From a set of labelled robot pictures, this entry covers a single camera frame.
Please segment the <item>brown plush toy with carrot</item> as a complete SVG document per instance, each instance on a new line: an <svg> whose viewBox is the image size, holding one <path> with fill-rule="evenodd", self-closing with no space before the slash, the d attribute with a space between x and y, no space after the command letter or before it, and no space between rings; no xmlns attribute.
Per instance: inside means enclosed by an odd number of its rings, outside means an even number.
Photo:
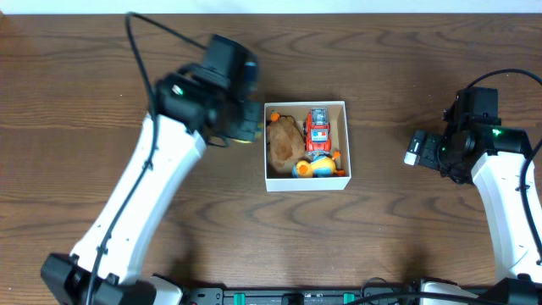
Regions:
<svg viewBox="0 0 542 305"><path fill-rule="evenodd" d="M270 114L266 127L266 144L268 162L278 172L306 156L304 138L294 118L276 111Z"/></svg>

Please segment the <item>red toy truck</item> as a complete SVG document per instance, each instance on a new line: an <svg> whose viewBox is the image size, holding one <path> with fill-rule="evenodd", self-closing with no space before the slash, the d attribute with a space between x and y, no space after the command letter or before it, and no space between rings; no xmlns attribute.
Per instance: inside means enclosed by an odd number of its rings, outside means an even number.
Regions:
<svg viewBox="0 0 542 305"><path fill-rule="evenodd" d="M308 156L329 154L331 138L327 108L311 108L303 124L303 132Z"/></svg>

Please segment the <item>orange duck toy blue hat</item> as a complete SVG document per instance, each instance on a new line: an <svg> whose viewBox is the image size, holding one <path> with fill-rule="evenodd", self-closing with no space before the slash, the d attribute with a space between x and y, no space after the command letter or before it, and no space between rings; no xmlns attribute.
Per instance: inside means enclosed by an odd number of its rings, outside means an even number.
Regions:
<svg viewBox="0 0 542 305"><path fill-rule="evenodd" d="M335 151L331 156L318 155L311 162L300 160L293 166L292 176L294 178L342 177L346 172L338 169L335 163L340 156L340 151Z"/></svg>

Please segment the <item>yellow ball with blue letters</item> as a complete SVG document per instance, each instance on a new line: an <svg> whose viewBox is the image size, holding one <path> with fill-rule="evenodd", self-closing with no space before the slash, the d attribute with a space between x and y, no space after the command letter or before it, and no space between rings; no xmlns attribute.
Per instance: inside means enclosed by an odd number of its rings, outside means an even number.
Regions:
<svg viewBox="0 0 542 305"><path fill-rule="evenodd" d="M241 143L241 144L249 144L249 143L254 142L254 141L250 141L250 140L241 140L241 139L233 139L233 141Z"/></svg>

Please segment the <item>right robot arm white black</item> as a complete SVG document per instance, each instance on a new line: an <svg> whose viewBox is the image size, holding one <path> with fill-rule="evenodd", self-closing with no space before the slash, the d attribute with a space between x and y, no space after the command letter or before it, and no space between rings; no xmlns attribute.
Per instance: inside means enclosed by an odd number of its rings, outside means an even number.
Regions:
<svg viewBox="0 0 542 305"><path fill-rule="evenodd" d="M438 171L477 188L495 256L495 285L480 301L541 302L541 206L534 150L524 130L502 126L498 92L471 86L443 114L444 134L415 131L405 164Z"/></svg>

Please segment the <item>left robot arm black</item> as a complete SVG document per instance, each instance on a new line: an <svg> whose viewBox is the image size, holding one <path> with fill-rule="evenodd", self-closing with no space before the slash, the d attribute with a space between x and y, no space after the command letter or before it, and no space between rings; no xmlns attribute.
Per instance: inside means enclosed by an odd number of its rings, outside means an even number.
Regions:
<svg viewBox="0 0 542 305"><path fill-rule="evenodd" d="M61 304L178 304L184 292L142 273L154 233L175 193L210 146L252 142L262 106L252 99L255 53L215 35L203 60L151 88L134 153L104 209L68 254L52 253L41 278Z"/></svg>

